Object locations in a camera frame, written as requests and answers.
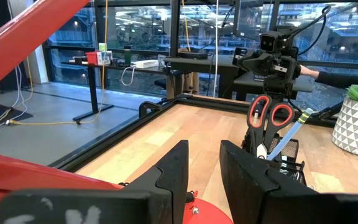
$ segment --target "white plant pot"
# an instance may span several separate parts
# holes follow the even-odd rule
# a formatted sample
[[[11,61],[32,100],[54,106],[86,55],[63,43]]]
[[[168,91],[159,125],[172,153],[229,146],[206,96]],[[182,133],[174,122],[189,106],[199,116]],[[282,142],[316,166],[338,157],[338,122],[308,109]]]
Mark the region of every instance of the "white plant pot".
[[[333,142],[358,155],[358,101],[345,98],[334,128]]]

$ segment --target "hand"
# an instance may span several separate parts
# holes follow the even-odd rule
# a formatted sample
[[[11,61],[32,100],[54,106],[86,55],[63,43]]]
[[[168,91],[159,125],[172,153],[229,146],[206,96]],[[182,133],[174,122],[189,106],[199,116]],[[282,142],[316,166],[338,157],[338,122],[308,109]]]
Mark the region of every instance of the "hand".
[[[305,66],[301,65],[301,75],[308,75],[310,77],[313,77],[314,79],[317,79],[319,74],[319,71],[310,70]]]

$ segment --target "wooden tabletop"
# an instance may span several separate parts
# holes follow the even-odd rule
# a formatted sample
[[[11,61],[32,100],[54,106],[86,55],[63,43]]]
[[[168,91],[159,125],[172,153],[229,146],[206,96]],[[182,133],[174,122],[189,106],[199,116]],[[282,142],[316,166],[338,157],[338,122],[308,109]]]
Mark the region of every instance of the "wooden tabletop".
[[[77,173],[112,183],[131,182],[180,140],[189,140],[189,190],[230,217],[219,166],[221,140],[240,146],[247,131],[245,114],[175,105]],[[308,185],[318,192],[358,193],[358,156],[336,147],[332,128],[304,125],[298,162],[305,161]]]

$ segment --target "scissors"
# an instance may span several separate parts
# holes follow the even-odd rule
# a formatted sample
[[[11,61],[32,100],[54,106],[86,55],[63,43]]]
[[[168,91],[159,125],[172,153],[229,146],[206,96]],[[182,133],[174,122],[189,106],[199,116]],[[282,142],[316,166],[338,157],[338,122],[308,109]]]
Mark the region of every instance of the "scissors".
[[[259,122],[255,124],[252,121],[254,118],[253,115],[255,114],[255,109],[257,105],[262,103],[264,103],[264,105],[263,105],[262,112],[260,114],[260,119]],[[250,128],[251,141],[252,141],[251,154],[261,159],[267,158],[267,150],[270,149],[275,134],[279,130],[287,127],[293,121],[293,118],[295,116],[293,108],[287,103],[277,103],[276,105],[274,105],[273,108],[270,110],[268,123],[266,127],[266,133],[264,137],[265,120],[267,117],[268,109],[271,104],[272,104],[272,98],[268,95],[262,94],[253,100],[253,102],[250,105],[250,110],[248,111],[247,124],[248,127]],[[286,110],[288,113],[288,117],[286,118],[285,121],[281,123],[276,123],[274,121],[274,117],[279,109]]]

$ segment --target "red box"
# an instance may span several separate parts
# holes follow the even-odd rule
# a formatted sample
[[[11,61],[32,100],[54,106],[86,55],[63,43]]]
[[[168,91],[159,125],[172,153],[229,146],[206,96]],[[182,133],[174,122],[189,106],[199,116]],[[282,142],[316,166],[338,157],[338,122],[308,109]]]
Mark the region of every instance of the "red box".
[[[87,52],[86,58],[88,59],[88,65],[97,65],[98,64],[98,55],[97,52]]]

